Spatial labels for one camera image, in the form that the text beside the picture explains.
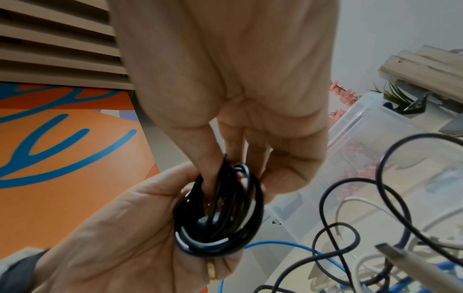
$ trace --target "sleeve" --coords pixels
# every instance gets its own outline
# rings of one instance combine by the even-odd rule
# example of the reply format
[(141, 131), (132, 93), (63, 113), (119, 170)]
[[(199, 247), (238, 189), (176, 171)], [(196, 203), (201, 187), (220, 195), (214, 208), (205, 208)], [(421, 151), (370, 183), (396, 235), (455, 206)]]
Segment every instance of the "sleeve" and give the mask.
[(35, 265), (48, 250), (23, 258), (11, 265), (0, 277), (0, 293), (29, 293)]

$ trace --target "ring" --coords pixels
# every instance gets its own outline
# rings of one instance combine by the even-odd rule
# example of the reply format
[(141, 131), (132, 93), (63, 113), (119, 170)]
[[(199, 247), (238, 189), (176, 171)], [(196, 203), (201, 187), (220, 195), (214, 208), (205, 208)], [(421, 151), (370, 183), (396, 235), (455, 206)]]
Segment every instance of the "ring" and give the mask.
[(207, 273), (209, 275), (209, 284), (216, 281), (216, 267), (214, 266), (214, 260), (208, 259), (207, 263)]

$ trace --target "plastic container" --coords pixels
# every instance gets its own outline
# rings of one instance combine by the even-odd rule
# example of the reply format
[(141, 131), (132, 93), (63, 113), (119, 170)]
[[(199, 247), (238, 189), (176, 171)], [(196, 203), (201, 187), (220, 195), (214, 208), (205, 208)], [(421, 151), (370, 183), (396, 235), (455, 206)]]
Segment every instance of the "plastic container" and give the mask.
[[(393, 143), (422, 132), (411, 126), (407, 118), (383, 107), (383, 103), (381, 94), (368, 93), (359, 99), (330, 129), (327, 159), (312, 182), (299, 192), (278, 196), (270, 205), (275, 216), (299, 243), (310, 246), (314, 233), (321, 229), (319, 200), (330, 185), (350, 177), (374, 179), (378, 160)], [(425, 219), (461, 204), (462, 161), (463, 149), (456, 145), (432, 139), (414, 141), (391, 157), (384, 181), (405, 198), (413, 222), (419, 227)], [(330, 223), (339, 202), (350, 196), (382, 203), (373, 185), (341, 186), (330, 194), (325, 204)], [(364, 204), (354, 205), (346, 204), (341, 216), (344, 222), (355, 227), (362, 221), (371, 222), (368, 241), (362, 240), (362, 246), (373, 249), (379, 241), (394, 243), (401, 233), (399, 224), (397, 227), (390, 221), (381, 224), (386, 215), (379, 215), (377, 210)], [(368, 229), (365, 228), (362, 234), (366, 235)], [(441, 229), (440, 233), (451, 233), (449, 230)]]

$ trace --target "hand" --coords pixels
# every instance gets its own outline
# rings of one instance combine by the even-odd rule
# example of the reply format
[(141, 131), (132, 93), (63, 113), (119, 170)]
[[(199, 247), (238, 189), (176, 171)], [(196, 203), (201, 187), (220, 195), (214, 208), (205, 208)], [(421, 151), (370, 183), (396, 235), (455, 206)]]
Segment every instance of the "hand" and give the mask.
[[(116, 198), (39, 260), (33, 292), (198, 293), (209, 282), (206, 261), (177, 247), (172, 218), (198, 175), (183, 164)], [(216, 277), (230, 275), (241, 256), (215, 259)]]
[(244, 159), (266, 202), (312, 179), (327, 148), (337, 0), (109, 1), (123, 61), (148, 116), (212, 193), (222, 152)]

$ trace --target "wooden slat panel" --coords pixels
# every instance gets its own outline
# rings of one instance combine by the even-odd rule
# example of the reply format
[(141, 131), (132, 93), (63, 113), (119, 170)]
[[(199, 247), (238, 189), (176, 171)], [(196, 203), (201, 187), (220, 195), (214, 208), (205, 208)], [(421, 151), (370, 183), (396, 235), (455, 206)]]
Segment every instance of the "wooden slat panel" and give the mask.
[(0, 20), (0, 36), (61, 46), (110, 56), (121, 56), (116, 44), (51, 29)]
[(111, 73), (65, 70), (33, 66), (31, 64), (0, 63), (0, 81), (12, 83), (56, 84), (66, 86), (134, 89), (130, 81)]
[(391, 56), (379, 71), (463, 102), (463, 79), (454, 74), (398, 56)]
[(0, 43), (0, 60), (127, 74), (121, 62)]
[(423, 64), (425, 66), (431, 67), (431, 68), (436, 69), (436, 70), (441, 70), (441, 71), (447, 72), (449, 74), (455, 74), (455, 75), (458, 75), (459, 77), (463, 77), (463, 69), (453, 67), (453, 66), (451, 66), (451, 65), (449, 65), (447, 63), (444, 63), (444, 62), (429, 59), (429, 58), (414, 54), (414, 53), (409, 52), (409, 51), (401, 51), (401, 52), (399, 52), (399, 54), (397, 54), (397, 56), (401, 57), (401, 58), (404, 58), (404, 59), (407, 59), (407, 60), (410, 60), (410, 61), (413, 61), (413, 62)]
[(109, 11), (108, 3), (106, 2), (106, 0), (76, 0), (76, 1), (90, 5), (90, 6), (97, 7), (99, 9)]
[(49, 8), (22, 0), (1, 0), (0, 8), (114, 36), (114, 31), (108, 24), (85, 18), (83, 15), (73, 15), (54, 8)]
[(463, 69), (463, 55), (424, 45), (416, 54)]

